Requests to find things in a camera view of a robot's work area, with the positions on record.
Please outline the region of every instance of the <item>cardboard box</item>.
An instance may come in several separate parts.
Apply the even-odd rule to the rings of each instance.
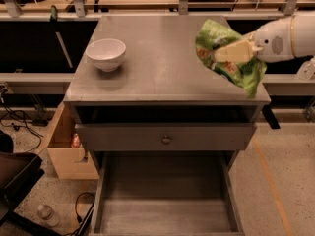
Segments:
[[[60,179],[98,179],[94,162],[83,147],[71,147],[75,123],[71,111],[63,102],[49,122],[42,148],[46,145],[52,164]]]

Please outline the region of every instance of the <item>green plastic bag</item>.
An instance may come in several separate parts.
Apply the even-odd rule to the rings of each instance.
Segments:
[[[257,86],[267,69],[265,62],[253,57],[246,63],[218,62],[212,57],[213,50],[226,46],[243,36],[216,21],[206,20],[196,37],[196,53],[202,63],[219,75],[244,88],[249,98],[254,98]]]

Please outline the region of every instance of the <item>drawer knob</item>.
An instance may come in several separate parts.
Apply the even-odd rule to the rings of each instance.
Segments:
[[[165,144],[165,145],[169,145],[171,142],[171,137],[168,135],[165,135],[162,137],[161,141]]]

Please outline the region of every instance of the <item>floor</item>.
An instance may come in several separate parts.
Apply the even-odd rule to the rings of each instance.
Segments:
[[[272,130],[264,118],[246,151],[241,151],[230,169],[233,193],[246,236],[315,235],[315,123],[308,123],[301,111],[275,111],[281,128]],[[45,134],[45,127],[32,127]],[[34,147],[38,139],[26,129],[0,129],[15,141],[15,152]],[[41,154],[44,176],[17,208],[16,212],[41,223],[36,214],[40,204],[54,208],[60,218],[53,230],[61,235],[78,227],[76,198],[95,192],[96,180],[59,180],[49,155]],[[91,197],[78,202],[84,215]],[[29,234],[4,223],[1,236]]]

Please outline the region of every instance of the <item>white bowl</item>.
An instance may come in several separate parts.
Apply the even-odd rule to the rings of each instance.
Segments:
[[[117,69],[124,61],[125,53],[126,45],[113,38],[95,41],[86,49],[90,61],[105,72]]]

